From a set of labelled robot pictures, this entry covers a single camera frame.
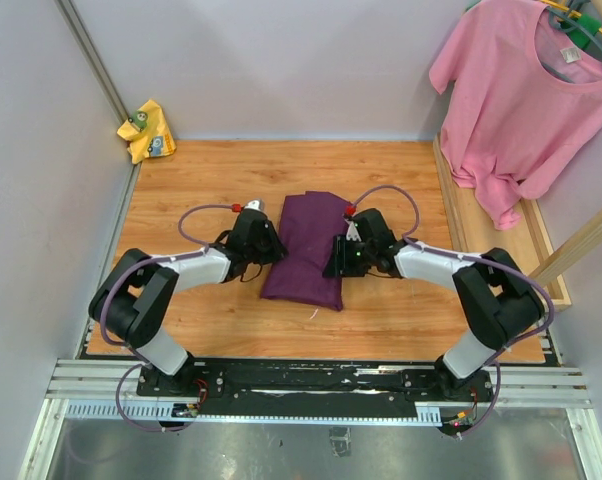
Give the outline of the purple surgical wrap cloth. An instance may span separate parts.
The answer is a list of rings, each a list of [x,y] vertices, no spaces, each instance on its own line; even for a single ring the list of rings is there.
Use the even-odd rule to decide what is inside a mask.
[[[271,267],[261,298],[343,309],[341,280],[326,278],[323,271],[334,238],[347,230],[343,214],[348,206],[330,192],[307,191],[285,198],[278,234],[288,254]]]

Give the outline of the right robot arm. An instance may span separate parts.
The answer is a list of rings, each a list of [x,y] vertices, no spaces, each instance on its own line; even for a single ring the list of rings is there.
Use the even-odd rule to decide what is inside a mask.
[[[539,321],[550,305],[501,248],[471,255],[409,236],[398,239],[374,208],[357,212],[350,206],[344,220],[348,228],[334,237],[322,272],[325,278],[364,277],[375,269],[457,294],[467,331],[435,362],[434,387],[444,399],[455,400],[467,392],[482,367]]]

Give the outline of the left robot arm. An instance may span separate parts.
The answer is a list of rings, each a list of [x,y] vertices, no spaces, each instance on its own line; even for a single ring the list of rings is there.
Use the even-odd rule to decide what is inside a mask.
[[[226,208],[237,214],[233,227],[211,243],[198,241],[198,250],[163,256],[127,250],[88,307],[104,341],[134,352],[176,396],[201,381],[192,354],[163,327],[173,295],[242,279],[248,266],[274,264],[287,255],[260,200]]]

